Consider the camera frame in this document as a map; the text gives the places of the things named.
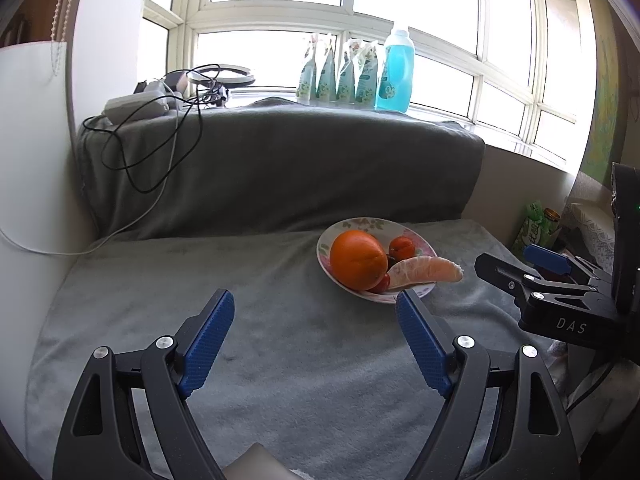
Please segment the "detergent pouch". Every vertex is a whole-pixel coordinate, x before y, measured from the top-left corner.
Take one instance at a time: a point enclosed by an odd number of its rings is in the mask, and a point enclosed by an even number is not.
[[[511,252],[523,262],[526,261],[523,254],[526,246],[530,244],[548,246],[550,235],[557,229],[556,225],[545,216],[540,200],[527,205],[526,215],[520,232],[511,247]]]
[[[306,45],[305,64],[300,73],[300,82],[296,89],[296,100],[299,103],[308,103],[311,96],[316,95],[316,47],[318,46],[318,34],[315,32],[309,38]]]
[[[356,99],[354,69],[355,56],[360,50],[360,40],[347,41],[342,53],[342,67],[338,78],[338,88],[335,98],[341,103],[354,103]]]
[[[320,101],[329,102],[335,101],[334,45],[330,35],[327,35],[325,50],[326,59],[318,78],[316,98]]]
[[[358,65],[362,68],[356,87],[356,102],[362,104],[362,108],[373,109],[376,103],[376,89],[378,88],[377,45],[377,41],[367,43],[358,53]]]

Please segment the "floral plate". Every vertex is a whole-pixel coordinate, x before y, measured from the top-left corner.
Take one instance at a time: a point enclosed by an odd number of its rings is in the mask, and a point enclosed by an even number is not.
[[[359,292],[357,290],[351,290],[338,282],[331,274],[331,264],[329,263],[329,250],[334,240],[340,233],[348,231],[350,229],[358,229],[375,236],[380,244],[388,250],[389,243],[396,237],[406,236],[412,240],[415,245],[416,256],[436,256],[433,248],[422,238],[418,233],[411,231],[411,229],[404,227],[403,225],[392,222],[391,220],[383,220],[381,218],[349,218],[348,220],[342,220],[336,222],[329,227],[318,238],[318,244],[316,245],[316,256],[318,256],[318,262],[322,270],[326,275],[331,278],[334,283],[341,286],[344,290],[350,292],[354,296],[360,296],[365,300],[375,301],[376,303],[391,303],[396,302],[396,296],[399,290],[390,290],[383,294],[374,294],[373,292]],[[429,294],[435,283],[421,283],[420,285],[414,285],[413,290],[416,291],[421,298]]]

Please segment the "plastic bottle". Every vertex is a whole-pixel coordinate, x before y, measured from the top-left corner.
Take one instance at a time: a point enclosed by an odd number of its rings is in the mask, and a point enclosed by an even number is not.
[[[376,110],[409,108],[414,88],[414,42],[409,38],[408,27],[394,23],[391,34],[385,41],[385,67],[380,76],[380,87],[376,96]]]

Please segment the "bottle cap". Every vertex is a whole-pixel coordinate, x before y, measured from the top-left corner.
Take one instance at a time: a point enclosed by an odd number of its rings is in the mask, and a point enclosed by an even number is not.
[[[409,36],[409,26],[404,22],[394,22],[394,27],[391,29],[392,34],[398,36]]]

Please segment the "bed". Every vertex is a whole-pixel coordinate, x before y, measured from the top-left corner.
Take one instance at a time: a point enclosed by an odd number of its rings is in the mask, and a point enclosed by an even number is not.
[[[127,153],[145,153],[151,132],[161,139],[171,123],[123,128]],[[186,125],[179,149],[198,127]],[[317,480],[404,478],[442,399],[425,385],[393,308],[348,294],[319,267],[322,229],[350,216],[405,222],[463,267],[462,282],[439,284],[426,297],[457,332],[488,348],[532,344],[545,354],[550,341],[519,330],[511,298],[473,271],[482,252],[517,264],[484,228],[459,219],[482,162],[480,139],[454,124],[273,102],[210,112],[206,126],[203,144],[169,180],[158,207],[82,256],[55,297],[26,406],[27,456],[44,478],[91,352],[103,344],[136,350],[174,333],[218,287],[233,293],[236,318],[205,386],[189,399],[218,463],[260,442]],[[145,207],[121,174],[100,164],[106,138],[83,132],[77,150],[101,234]],[[399,154],[408,170],[389,178]],[[107,149],[105,156],[115,164],[119,154]],[[354,193],[363,183],[375,192]],[[143,394],[136,408],[154,471],[169,477]],[[488,402],[467,472],[479,464],[492,418]]]

